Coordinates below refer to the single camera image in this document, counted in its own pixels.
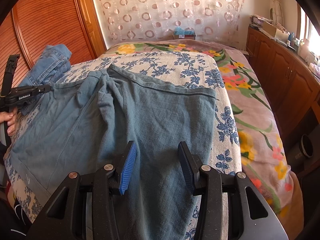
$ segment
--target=pink floral blanket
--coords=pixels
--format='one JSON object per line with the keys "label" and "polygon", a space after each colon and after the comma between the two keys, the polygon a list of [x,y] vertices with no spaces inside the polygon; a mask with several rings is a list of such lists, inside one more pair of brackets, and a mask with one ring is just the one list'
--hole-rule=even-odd
{"label": "pink floral blanket", "polygon": [[[100,57],[150,51],[199,52],[214,58],[236,121],[242,168],[277,214],[289,239],[294,239],[303,228],[301,189],[287,165],[270,105],[244,55],[217,43],[175,40],[118,44]],[[184,75],[190,76],[186,87],[198,87],[192,69]],[[209,78],[205,82],[210,86]]]}

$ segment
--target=wooden cabinet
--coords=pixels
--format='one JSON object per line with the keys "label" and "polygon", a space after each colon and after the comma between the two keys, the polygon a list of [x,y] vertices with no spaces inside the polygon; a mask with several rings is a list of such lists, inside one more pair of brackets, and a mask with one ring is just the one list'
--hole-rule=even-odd
{"label": "wooden cabinet", "polygon": [[291,71],[288,75],[291,84],[276,110],[278,123],[284,135],[288,135],[303,118],[319,92],[318,83],[300,62],[295,61]]}
{"label": "wooden cabinet", "polygon": [[268,98],[280,135],[289,140],[316,100],[320,83],[298,55],[252,28],[247,48],[253,51],[249,63]]}
{"label": "wooden cabinet", "polygon": [[289,76],[292,74],[293,58],[285,48],[280,48],[277,44],[273,46],[270,62],[264,72],[264,82],[261,86],[268,95],[269,103],[273,111],[276,111],[281,100],[285,97],[285,92],[290,85]]}
{"label": "wooden cabinet", "polygon": [[256,60],[259,52],[259,38],[253,32],[248,33],[247,37],[247,51],[249,53],[249,63],[251,66],[256,65]]}
{"label": "wooden cabinet", "polygon": [[269,38],[265,38],[263,36],[258,38],[257,41],[259,50],[257,55],[257,60],[254,65],[254,72],[256,73],[257,77],[259,78],[260,85],[262,87],[266,87],[267,79],[270,75],[270,54],[273,50],[273,44],[270,43]]}

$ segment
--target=blue jeans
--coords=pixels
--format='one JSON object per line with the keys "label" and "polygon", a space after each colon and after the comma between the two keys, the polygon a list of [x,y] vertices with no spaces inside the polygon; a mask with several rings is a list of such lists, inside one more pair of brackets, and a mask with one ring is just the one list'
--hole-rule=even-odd
{"label": "blue jeans", "polygon": [[111,65],[81,81],[52,84],[16,141],[11,161],[44,205],[72,171],[95,172],[137,144],[128,193],[116,201],[122,239],[183,239],[196,205],[177,147],[186,141],[207,163],[215,92],[186,89]]}

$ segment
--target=human hand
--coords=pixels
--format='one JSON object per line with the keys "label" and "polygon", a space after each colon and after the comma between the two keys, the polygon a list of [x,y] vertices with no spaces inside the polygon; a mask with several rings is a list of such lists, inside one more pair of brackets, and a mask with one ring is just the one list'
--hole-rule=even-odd
{"label": "human hand", "polygon": [[0,123],[5,121],[8,122],[8,135],[12,136],[16,132],[16,121],[17,121],[18,109],[15,107],[12,112],[0,112]]}

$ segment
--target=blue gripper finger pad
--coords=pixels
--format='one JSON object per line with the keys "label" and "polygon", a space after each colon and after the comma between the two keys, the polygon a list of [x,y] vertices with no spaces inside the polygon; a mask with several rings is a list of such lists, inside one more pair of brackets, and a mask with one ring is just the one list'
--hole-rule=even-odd
{"label": "blue gripper finger pad", "polygon": [[189,165],[189,162],[187,160],[187,156],[184,152],[184,149],[183,149],[181,143],[178,146],[178,154],[179,154],[179,161],[180,161],[183,177],[186,182],[186,186],[187,186],[188,190],[190,190],[190,192],[193,193],[194,190],[196,189],[195,178],[193,177],[191,167]]}
{"label": "blue gripper finger pad", "polygon": [[137,155],[137,146],[135,143],[133,143],[131,145],[129,154],[127,156],[127,159],[125,160],[124,167],[121,172],[121,181],[119,186],[119,192],[121,195],[123,195],[124,192],[128,189],[134,161],[136,160],[136,155]]}

